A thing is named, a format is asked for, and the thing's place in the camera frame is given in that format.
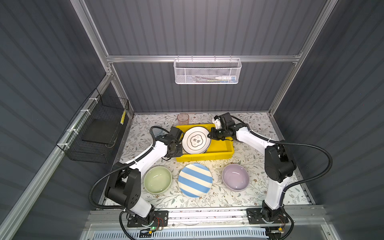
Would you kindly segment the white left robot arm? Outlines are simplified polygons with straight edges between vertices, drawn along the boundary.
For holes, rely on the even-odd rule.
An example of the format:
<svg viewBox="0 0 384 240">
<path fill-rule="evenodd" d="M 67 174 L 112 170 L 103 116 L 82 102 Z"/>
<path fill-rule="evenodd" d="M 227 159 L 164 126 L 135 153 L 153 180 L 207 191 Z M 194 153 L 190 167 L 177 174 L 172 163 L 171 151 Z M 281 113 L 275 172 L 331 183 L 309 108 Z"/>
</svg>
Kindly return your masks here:
<svg viewBox="0 0 384 240">
<path fill-rule="evenodd" d="M 142 176 L 160 159 L 181 157 L 184 133 L 171 127 L 169 131 L 153 126 L 150 128 L 152 145 L 126 163 L 116 163 L 108 177 L 105 197 L 130 211 L 139 218 L 149 221 L 153 218 L 154 207 L 141 197 Z"/>
</svg>

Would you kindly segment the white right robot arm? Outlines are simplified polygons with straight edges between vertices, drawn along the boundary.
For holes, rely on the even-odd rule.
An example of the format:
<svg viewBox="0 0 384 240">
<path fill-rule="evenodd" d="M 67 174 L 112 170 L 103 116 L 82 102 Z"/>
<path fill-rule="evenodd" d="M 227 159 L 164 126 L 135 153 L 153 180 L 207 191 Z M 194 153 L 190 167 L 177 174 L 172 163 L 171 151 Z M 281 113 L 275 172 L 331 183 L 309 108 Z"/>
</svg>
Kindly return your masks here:
<svg viewBox="0 0 384 240">
<path fill-rule="evenodd" d="M 288 149 L 278 141 L 254 132 L 250 126 L 230 113 L 214 116 L 214 127 L 208 138 L 225 141 L 228 137 L 245 143 L 259 152 L 264 153 L 265 173 L 269 178 L 266 198 L 263 200 L 261 215 L 266 223 L 272 223 L 284 213 L 284 197 L 286 187 L 293 176 L 297 165 L 289 157 Z"/>
</svg>

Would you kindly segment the white plate black clover pattern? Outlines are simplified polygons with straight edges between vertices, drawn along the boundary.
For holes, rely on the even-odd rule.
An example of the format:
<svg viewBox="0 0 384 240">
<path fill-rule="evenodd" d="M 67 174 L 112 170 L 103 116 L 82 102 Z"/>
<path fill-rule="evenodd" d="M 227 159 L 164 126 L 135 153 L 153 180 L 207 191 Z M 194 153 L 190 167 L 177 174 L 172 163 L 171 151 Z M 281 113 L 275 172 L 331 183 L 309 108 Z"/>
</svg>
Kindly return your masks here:
<svg viewBox="0 0 384 240">
<path fill-rule="evenodd" d="M 209 133 L 209 130 L 204 127 L 193 127 L 187 130 L 182 140 L 183 150 L 190 155 L 205 153 L 211 145 Z"/>
</svg>

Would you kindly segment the blue white striped plate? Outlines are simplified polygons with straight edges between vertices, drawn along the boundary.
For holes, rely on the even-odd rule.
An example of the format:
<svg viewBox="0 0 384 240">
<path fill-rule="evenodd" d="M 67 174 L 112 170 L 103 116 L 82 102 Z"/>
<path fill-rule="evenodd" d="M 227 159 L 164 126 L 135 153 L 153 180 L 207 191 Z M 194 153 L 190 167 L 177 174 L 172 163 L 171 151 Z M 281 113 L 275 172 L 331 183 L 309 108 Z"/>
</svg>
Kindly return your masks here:
<svg viewBox="0 0 384 240">
<path fill-rule="evenodd" d="M 186 165 L 179 173 L 178 186 L 183 195 L 199 198 L 207 194 L 213 185 L 211 171 L 204 165 L 192 163 Z"/>
</svg>

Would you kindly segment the yellow plastic bin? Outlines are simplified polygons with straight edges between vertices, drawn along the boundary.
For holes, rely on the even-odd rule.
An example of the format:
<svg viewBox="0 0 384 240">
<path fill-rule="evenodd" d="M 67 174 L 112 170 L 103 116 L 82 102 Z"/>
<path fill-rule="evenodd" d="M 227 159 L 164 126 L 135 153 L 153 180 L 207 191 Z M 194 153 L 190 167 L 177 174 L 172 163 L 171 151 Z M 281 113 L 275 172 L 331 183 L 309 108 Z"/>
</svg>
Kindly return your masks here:
<svg viewBox="0 0 384 240">
<path fill-rule="evenodd" d="M 186 131 L 193 127 L 204 127 L 211 130 L 214 124 L 184 125 L 177 126 L 185 135 Z M 228 137 L 226 141 L 211 140 L 211 145 L 203 154 L 190 155 L 183 150 L 183 155 L 177 158 L 178 162 L 214 161 L 230 159 L 234 154 L 233 139 Z"/>
</svg>

